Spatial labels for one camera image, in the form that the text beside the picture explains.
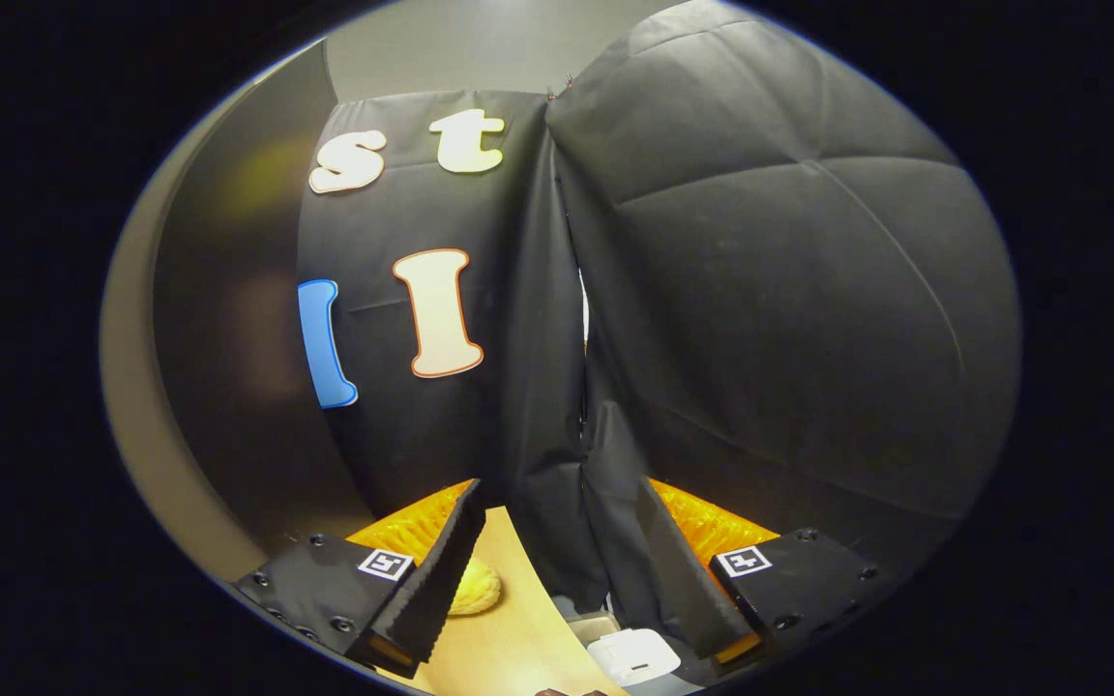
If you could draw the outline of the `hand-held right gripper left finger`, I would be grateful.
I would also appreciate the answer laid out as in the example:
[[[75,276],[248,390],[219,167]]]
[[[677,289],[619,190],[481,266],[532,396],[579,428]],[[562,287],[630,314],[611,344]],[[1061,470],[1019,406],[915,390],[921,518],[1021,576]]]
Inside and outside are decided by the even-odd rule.
[[[446,486],[350,537],[309,535],[233,587],[310,643],[412,678],[442,633],[485,510],[477,478]]]

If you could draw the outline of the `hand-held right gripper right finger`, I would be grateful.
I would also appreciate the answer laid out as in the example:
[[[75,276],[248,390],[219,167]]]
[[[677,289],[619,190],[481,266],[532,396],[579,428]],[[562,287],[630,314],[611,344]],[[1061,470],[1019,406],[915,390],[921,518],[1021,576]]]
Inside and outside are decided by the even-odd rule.
[[[664,602],[716,668],[774,665],[830,639],[892,591],[892,574],[814,528],[778,535],[642,477],[636,518]]]

